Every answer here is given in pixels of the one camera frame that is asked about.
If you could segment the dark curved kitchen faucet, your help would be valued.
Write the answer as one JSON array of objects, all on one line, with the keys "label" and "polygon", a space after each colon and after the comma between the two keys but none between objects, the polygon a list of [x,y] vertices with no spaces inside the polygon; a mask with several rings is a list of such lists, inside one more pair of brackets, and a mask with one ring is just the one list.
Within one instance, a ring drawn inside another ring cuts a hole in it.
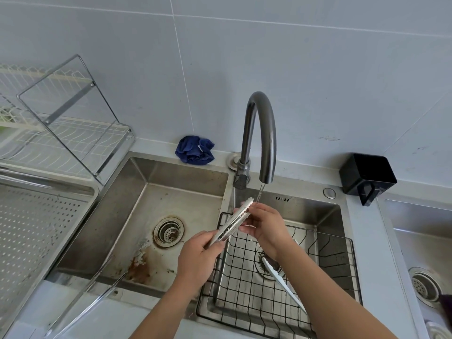
[{"label": "dark curved kitchen faucet", "polygon": [[234,176],[233,187],[246,189],[250,175],[250,148],[256,116],[261,133],[261,165],[259,180],[270,184],[276,169],[276,126],[272,105],[265,93],[254,92],[247,103],[240,159]]}]

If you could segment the stainless steel single sink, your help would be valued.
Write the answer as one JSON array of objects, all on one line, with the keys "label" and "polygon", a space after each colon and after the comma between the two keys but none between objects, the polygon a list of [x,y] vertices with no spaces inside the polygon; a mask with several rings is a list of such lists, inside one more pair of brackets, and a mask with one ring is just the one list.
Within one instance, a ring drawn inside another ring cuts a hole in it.
[{"label": "stainless steel single sink", "polygon": [[430,339],[429,320],[452,332],[441,302],[438,309],[421,302],[408,272],[411,267],[434,272],[443,283],[439,299],[452,295],[452,203],[392,194],[378,197],[377,203],[418,338]]}]

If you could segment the blue crumpled cloth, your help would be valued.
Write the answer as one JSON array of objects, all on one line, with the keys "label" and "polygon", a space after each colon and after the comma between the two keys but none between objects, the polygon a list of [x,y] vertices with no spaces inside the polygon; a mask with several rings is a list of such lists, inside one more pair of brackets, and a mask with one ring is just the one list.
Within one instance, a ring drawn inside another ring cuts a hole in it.
[{"label": "blue crumpled cloth", "polygon": [[207,165],[215,159],[211,152],[214,146],[207,138],[184,136],[177,145],[175,155],[189,165]]}]

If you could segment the serrated steel tongs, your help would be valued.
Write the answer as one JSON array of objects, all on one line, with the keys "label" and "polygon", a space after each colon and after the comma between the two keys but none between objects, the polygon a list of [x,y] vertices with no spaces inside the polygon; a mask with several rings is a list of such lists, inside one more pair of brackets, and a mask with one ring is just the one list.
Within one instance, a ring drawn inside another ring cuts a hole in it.
[{"label": "serrated steel tongs", "polygon": [[249,207],[253,204],[254,198],[248,198],[243,202],[241,207],[225,222],[212,239],[204,246],[205,249],[210,248],[217,242],[226,241],[229,237],[243,224],[250,216]]}]

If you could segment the black plastic container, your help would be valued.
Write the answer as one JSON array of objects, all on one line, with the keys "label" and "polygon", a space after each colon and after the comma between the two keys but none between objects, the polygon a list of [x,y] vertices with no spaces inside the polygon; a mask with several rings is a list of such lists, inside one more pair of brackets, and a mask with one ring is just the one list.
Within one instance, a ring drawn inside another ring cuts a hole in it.
[{"label": "black plastic container", "polygon": [[384,156],[351,154],[339,170],[344,194],[358,196],[362,206],[369,206],[397,179]]}]

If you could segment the round steel drain strainer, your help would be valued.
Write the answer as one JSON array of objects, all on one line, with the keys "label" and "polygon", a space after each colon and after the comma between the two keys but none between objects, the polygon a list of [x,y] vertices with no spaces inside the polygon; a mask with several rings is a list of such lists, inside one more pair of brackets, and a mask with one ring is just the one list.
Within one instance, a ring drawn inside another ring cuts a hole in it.
[{"label": "round steel drain strainer", "polygon": [[258,251],[255,255],[255,268],[258,274],[266,280],[276,280],[276,276],[285,277],[285,273],[280,265],[270,258],[264,251]]},{"label": "round steel drain strainer", "polygon": [[177,245],[184,236],[184,223],[178,217],[165,217],[158,222],[153,231],[157,247],[167,249]]},{"label": "round steel drain strainer", "polygon": [[440,277],[421,267],[411,267],[408,272],[417,298],[428,307],[438,309],[439,296],[443,293],[443,283]]}]

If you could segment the stainless steel double sink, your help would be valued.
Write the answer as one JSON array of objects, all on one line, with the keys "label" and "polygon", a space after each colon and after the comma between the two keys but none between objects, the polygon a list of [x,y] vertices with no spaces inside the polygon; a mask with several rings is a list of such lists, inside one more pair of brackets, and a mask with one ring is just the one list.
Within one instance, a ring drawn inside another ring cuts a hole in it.
[{"label": "stainless steel double sink", "polygon": [[[177,258],[186,240],[201,230],[221,227],[241,202],[258,196],[257,173],[251,173],[244,190],[233,188],[232,181],[233,172],[226,168],[194,167],[174,159],[128,154],[47,279],[82,288],[82,282],[95,277],[97,283],[90,291],[100,294],[100,287],[121,278],[121,292],[139,293],[144,305],[150,303],[151,296],[163,296],[174,281]],[[336,199],[326,198],[324,188],[334,189]],[[319,219],[339,208],[345,237],[351,233],[346,198],[338,187],[275,176],[264,188],[260,202],[282,217]],[[177,245],[162,249],[155,245],[153,231],[168,216],[184,223],[184,236]],[[191,301],[188,319],[258,336],[197,316],[202,288]]]}]

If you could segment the white round object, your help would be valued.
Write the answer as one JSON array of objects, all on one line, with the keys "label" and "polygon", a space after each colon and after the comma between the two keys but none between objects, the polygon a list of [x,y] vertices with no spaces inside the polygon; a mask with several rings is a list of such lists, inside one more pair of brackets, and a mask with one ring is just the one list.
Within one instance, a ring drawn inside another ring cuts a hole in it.
[{"label": "white round object", "polygon": [[452,332],[443,325],[429,320],[425,326],[430,339],[452,339]]}]

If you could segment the white plastic tongs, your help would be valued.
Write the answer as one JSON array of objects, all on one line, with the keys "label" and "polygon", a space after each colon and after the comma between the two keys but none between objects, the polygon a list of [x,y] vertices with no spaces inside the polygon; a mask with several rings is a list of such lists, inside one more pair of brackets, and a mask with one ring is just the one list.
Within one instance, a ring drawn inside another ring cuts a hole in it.
[{"label": "white plastic tongs", "polygon": [[273,266],[268,262],[266,257],[261,258],[261,262],[264,267],[268,270],[269,274],[278,282],[278,284],[285,290],[285,292],[291,297],[291,299],[297,304],[297,306],[307,315],[307,311],[299,300],[298,296],[292,292],[291,288],[285,283],[284,279],[277,273],[277,271],[273,268]]}]

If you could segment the person's left forearm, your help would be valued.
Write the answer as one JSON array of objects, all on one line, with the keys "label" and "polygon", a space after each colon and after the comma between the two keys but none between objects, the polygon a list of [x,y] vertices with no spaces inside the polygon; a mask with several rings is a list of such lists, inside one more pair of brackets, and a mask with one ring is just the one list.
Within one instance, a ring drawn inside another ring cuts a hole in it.
[{"label": "person's left forearm", "polygon": [[176,278],[128,339],[174,339],[190,301],[204,283],[201,279]]}]

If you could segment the perforated steel drain tray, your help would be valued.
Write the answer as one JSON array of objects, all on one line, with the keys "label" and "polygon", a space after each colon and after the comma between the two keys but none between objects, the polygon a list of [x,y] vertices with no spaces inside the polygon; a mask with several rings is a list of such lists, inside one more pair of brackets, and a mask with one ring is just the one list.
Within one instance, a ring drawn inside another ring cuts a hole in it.
[{"label": "perforated steel drain tray", "polygon": [[67,246],[96,184],[0,167],[0,339]]}]

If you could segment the person's right hand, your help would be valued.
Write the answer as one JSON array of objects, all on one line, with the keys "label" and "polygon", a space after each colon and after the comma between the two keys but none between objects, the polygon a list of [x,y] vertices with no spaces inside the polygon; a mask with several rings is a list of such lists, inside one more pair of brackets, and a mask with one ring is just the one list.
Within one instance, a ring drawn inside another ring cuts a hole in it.
[{"label": "person's right hand", "polygon": [[272,207],[257,202],[253,202],[248,212],[250,216],[243,224],[261,224],[261,236],[256,239],[257,242],[270,258],[281,263],[285,249],[293,244],[281,214]]}]

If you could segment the person's right forearm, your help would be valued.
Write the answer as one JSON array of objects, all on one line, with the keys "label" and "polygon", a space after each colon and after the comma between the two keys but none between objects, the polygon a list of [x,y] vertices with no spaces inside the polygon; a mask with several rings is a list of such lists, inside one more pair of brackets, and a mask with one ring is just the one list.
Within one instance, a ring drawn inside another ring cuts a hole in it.
[{"label": "person's right forearm", "polygon": [[342,290],[293,239],[275,245],[274,259],[306,309],[318,339],[398,339]]}]

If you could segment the person's left hand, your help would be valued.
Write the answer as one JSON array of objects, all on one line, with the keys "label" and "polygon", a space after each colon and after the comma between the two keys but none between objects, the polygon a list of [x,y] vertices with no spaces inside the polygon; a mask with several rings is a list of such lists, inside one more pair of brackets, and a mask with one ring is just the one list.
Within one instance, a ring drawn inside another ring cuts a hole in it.
[{"label": "person's left hand", "polygon": [[217,230],[201,231],[184,243],[178,257],[177,274],[174,284],[193,298],[206,283],[220,254],[211,254],[211,247],[204,246]]}]

